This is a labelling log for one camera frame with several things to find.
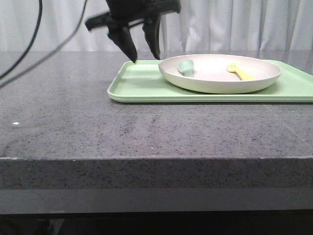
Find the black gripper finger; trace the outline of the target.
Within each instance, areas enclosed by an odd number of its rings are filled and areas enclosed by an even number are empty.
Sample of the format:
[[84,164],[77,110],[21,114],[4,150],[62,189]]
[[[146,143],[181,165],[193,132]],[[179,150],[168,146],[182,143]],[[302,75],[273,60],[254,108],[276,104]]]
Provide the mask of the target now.
[[160,28],[160,15],[153,15],[144,19],[143,31],[145,34],[145,40],[150,48],[153,56],[160,60],[160,48],[159,48],[159,28]]
[[129,24],[110,24],[108,30],[108,37],[135,63],[137,61],[137,50],[130,34]]

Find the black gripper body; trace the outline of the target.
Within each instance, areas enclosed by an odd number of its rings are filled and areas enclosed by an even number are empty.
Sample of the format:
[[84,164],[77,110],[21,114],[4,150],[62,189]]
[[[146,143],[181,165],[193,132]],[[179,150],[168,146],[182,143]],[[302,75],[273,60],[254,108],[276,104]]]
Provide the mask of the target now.
[[87,30],[106,26],[128,27],[130,22],[181,10],[179,0],[108,0],[109,11],[85,22]]

